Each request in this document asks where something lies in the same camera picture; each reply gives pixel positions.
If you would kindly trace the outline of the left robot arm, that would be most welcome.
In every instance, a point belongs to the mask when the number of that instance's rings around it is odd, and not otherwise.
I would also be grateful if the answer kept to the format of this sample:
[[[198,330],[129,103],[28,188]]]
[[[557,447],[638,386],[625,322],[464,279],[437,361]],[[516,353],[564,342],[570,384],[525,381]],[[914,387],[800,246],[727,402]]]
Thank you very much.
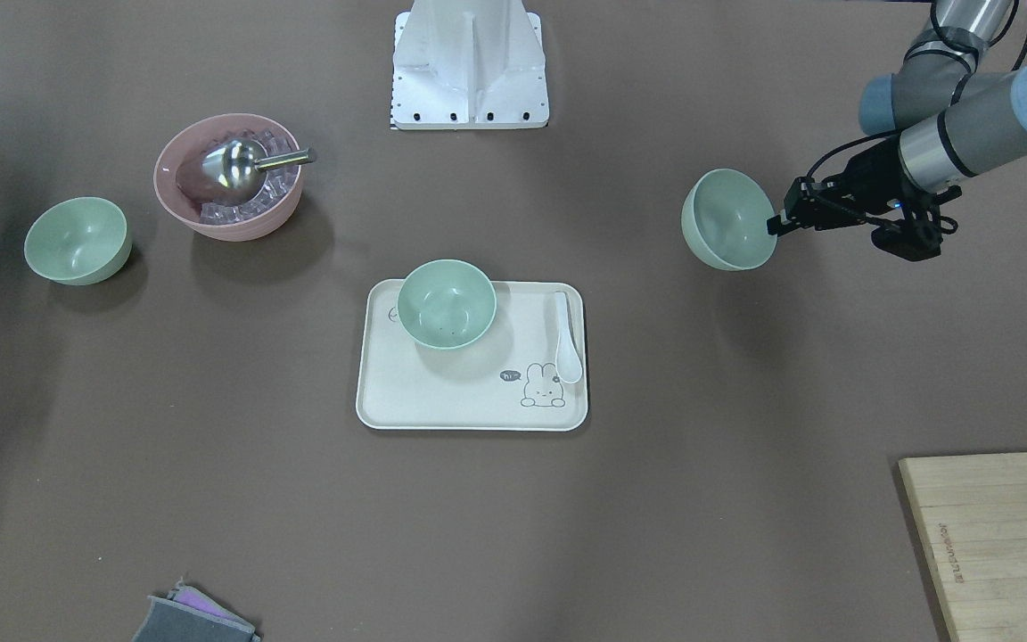
[[[1003,1],[933,3],[900,70],[861,96],[867,148],[838,174],[796,178],[768,235],[871,225],[880,251],[938,256],[957,231],[941,206],[958,198],[959,183],[1027,157],[1027,64],[978,72],[1006,14]]]

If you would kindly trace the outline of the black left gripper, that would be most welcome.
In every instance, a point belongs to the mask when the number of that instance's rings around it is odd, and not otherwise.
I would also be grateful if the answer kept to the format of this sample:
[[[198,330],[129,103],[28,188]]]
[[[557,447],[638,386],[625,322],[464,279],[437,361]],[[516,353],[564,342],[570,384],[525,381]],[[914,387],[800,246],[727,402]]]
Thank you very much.
[[[944,237],[957,231],[957,221],[942,215],[941,206],[959,198],[961,187],[937,191],[916,186],[902,167],[895,136],[857,154],[826,182],[827,187],[811,177],[796,177],[783,207],[767,220],[768,235],[868,224],[873,227],[872,244],[880,251],[922,261],[941,255]]]

